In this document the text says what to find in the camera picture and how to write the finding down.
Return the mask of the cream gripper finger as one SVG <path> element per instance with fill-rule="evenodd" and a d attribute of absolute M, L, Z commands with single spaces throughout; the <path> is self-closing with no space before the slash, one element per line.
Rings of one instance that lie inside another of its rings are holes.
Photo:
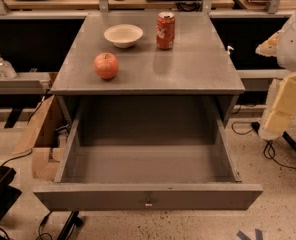
<path fill-rule="evenodd" d="M 296 118 L 296 73 L 272 81 L 266 105 L 258 133 L 262 139 L 275 140 Z"/>
<path fill-rule="evenodd" d="M 255 52 L 261 56 L 275 57 L 278 37 L 279 37 L 279 33 L 275 32 L 266 41 L 259 44 L 258 47 L 256 48 Z"/>

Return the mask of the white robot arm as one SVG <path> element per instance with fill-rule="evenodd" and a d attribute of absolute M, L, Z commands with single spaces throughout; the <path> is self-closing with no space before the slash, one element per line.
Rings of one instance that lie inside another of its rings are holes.
<path fill-rule="evenodd" d="M 272 81 L 260 120 L 259 136 L 274 140 L 296 118 L 296 11 L 279 31 L 256 48 L 256 53 L 276 57 L 278 65 L 290 71 L 282 80 Z"/>

